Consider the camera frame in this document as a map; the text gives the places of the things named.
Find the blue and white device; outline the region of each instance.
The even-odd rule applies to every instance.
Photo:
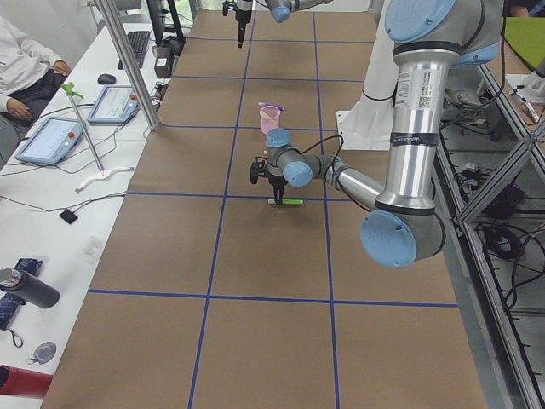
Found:
[[[90,124],[120,125],[138,109],[136,94],[130,85],[106,85],[87,117]]]
[[[48,118],[15,158],[34,164],[56,164],[77,145],[82,133],[82,126],[76,119]]]

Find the red cylinder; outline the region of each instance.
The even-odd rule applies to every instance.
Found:
[[[47,394],[53,375],[0,366],[0,395],[42,399]]]

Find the computer mouse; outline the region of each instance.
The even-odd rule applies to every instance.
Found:
[[[97,78],[97,81],[100,85],[105,85],[105,84],[115,84],[117,79],[111,74],[101,74]]]

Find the blue joint cover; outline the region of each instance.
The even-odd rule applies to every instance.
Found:
[[[392,0],[386,12],[386,33],[395,43],[412,43],[443,22],[456,0]]]
[[[416,260],[416,241],[399,217],[384,210],[371,212],[359,231],[370,257],[386,267],[404,267]]]
[[[457,66],[474,66],[477,64],[485,64],[486,62],[492,61],[496,58],[497,52],[500,49],[500,43],[495,43],[484,47],[482,49],[476,49],[467,54],[460,55],[458,61],[454,64],[453,67]]]
[[[291,135],[284,128],[275,128],[267,132],[265,144],[267,147],[285,147],[291,143]]]
[[[277,23],[283,23],[290,17],[290,9],[280,6],[271,10],[272,17]]]
[[[292,162],[288,164],[282,172],[284,179],[292,187],[303,187],[313,179],[313,171],[305,162]]]

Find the green object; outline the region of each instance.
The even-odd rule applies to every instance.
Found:
[[[79,96],[80,98],[83,98],[83,95],[79,94],[77,91],[74,91],[74,83],[62,84],[60,87],[66,92],[67,95]]]
[[[270,205],[275,205],[276,202],[274,199],[269,199],[268,203]],[[303,200],[302,199],[282,199],[282,205],[302,205]]]
[[[522,61],[535,70],[545,57],[545,18],[508,17],[505,39]]]

